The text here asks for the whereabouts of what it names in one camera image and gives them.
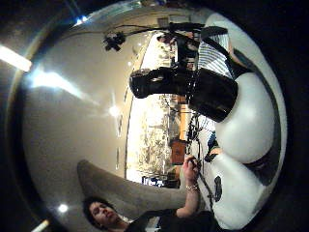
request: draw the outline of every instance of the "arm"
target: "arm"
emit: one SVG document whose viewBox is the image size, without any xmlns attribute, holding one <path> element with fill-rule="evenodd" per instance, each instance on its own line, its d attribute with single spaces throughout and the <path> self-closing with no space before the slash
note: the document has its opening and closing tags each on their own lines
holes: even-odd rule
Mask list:
<svg viewBox="0 0 309 232">
<path fill-rule="evenodd" d="M 197 166 L 194 166 L 191 163 L 191 161 L 189 161 L 192 158 L 193 158 L 192 156 L 185 158 L 183 163 L 183 174 L 185 177 L 185 183 L 187 187 L 197 185 L 199 168 Z M 187 189 L 185 204 L 182 208 L 179 208 L 176 211 L 177 217 L 187 218 L 193 215 L 199 207 L 199 202 L 200 202 L 200 191 L 198 190 L 198 188 Z"/>
</svg>

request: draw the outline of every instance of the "hand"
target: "hand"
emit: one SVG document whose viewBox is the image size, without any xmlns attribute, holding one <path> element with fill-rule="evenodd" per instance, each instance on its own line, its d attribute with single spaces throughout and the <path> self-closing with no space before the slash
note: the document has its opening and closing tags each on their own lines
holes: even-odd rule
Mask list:
<svg viewBox="0 0 309 232">
<path fill-rule="evenodd" d="M 188 185 L 195 185 L 199 177 L 200 166 L 193 156 L 188 156 L 183 162 L 183 175 Z"/>
</svg>

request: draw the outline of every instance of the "ceiling light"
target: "ceiling light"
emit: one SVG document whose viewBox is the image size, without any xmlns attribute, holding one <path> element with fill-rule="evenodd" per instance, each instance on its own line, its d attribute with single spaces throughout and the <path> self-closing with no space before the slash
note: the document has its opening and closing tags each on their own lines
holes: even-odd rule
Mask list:
<svg viewBox="0 0 309 232">
<path fill-rule="evenodd" d="M 18 55 L 14 51 L 0 44 L 0 60 L 17 67 L 20 70 L 28 72 L 32 65 L 31 61 Z"/>
<path fill-rule="evenodd" d="M 109 108 L 109 113 L 112 116 L 117 117 L 120 115 L 120 109 L 117 106 L 112 106 Z"/>
<path fill-rule="evenodd" d="M 65 213 L 66 211 L 68 210 L 68 206 L 66 204 L 61 204 L 59 207 L 58 207 L 58 211 L 60 213 Z"/>
</svg>

